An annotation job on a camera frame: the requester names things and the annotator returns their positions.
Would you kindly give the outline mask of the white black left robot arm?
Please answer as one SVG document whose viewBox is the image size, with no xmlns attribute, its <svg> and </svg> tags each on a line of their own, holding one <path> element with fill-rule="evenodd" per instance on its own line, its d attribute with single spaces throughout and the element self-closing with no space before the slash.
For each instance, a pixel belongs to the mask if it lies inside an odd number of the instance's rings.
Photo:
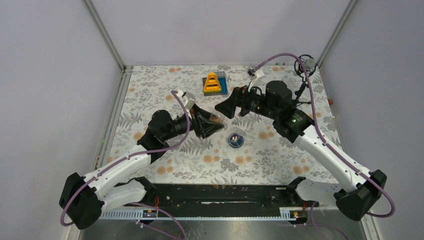
<svg viewBox="0 0 424 240">
<path fill-rule="evenodd" d="M 178 147 L 169 146 L 168 140 L 194 131 L 200 139 L 206 139 L 224 128 L 220 118 L 194 104 L 187 113 L 172 118 L 164 109 L 156 111 L 145 134 L 125 154 L 107 165 L 79 175 L 69 175 L 63 186 L 59 206 L 63 209 L 61 224 L 65 216 L 70 224 L 83 230 L 94 224 L 102 213 L 133 202 L 144 206 L 155 200 L 153 186 L 147 180 L 132 178 L 127 183 L 123 179 L 130 173 L 147 167 L 161 158 L 165 152 Z"/>
</svg>

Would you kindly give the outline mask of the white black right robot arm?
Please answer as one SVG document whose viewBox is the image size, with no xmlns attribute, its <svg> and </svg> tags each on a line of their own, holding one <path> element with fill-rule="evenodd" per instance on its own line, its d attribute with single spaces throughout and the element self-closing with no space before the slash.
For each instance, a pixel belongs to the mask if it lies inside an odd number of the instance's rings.
<svg viewBox="0 0 424 240">
<path fill-rule="evenodd" d="M 295 187 L 286 193 L 291 205 L 299 206 L 304 201 L 335 205 L 349 219 L 360 221 L 382 196 L 386 174 L 380 169 L 370 171 L 319 134 L 313 119 L 296 108 L 292 97 L 284 82 L 273 80 L 264 92 L 255 86 L 235 87 L 214 108 L 229 119 L 234 118 L 236 108 L 240 108 L 240 117 L 255 113 L 271 119 L 279 135 L 313 156 L 337 180 L 330 184 L 297 178 Z"/>
</svg>

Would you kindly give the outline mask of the round clear blue pill case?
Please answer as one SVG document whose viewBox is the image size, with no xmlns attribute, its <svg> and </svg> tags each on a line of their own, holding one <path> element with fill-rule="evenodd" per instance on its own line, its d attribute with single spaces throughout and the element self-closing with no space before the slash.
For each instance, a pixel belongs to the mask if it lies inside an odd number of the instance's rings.
<svg viewBox="0 0 424 240">
<path fill-rule="evenodd" d="M 240 148 L 245 143 L 244 137 L 238 133 L 232 133 L 227 141 L 232 148 Z"/>
</svg>

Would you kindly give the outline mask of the small amber pill bottle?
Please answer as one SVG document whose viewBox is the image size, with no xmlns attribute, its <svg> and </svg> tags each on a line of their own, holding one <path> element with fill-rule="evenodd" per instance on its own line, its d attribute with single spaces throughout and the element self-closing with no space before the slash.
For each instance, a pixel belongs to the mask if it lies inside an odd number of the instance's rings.
<svg viewBox="0 0 424 240">
<path fill-rule="evenodd" d="M 209 120 L 216 122 L 216 123 L 224 123 L 226 117 L 224 115 L 222 115 L 221 113 L 211 113 Z"/>
</svg>

